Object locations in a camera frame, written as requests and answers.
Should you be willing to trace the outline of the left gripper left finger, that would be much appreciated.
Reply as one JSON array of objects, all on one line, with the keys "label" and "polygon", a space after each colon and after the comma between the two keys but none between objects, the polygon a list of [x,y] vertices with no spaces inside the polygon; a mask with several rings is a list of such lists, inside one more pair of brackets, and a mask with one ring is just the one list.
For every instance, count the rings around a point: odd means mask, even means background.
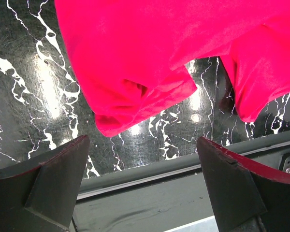
[{"label": "left gripper left finger", "polygon": [[90,140],[0,169],[0,232],[67,232],[86,167]]}]

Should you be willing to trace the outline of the red polo shirt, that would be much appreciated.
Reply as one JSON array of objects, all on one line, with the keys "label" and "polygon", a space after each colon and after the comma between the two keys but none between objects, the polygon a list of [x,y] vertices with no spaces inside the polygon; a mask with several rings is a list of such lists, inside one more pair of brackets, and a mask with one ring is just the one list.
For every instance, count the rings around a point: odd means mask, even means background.
[{"label": "red polo shirt", "polygon": [[185,65],[196,58],[221,58],[244,122],[290,92],[290,0],[57,0],[55,8],[106,137],[191,96]]}]

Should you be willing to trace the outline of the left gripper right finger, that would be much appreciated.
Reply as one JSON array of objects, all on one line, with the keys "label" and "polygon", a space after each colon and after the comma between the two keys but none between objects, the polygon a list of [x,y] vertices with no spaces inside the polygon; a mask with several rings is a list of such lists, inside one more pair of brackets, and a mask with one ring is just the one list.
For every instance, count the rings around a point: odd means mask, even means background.
[{"label": "left gripper right finger", "polygon": [[290,232],[290,174],[204,137],[197,152],[220,232]]}]

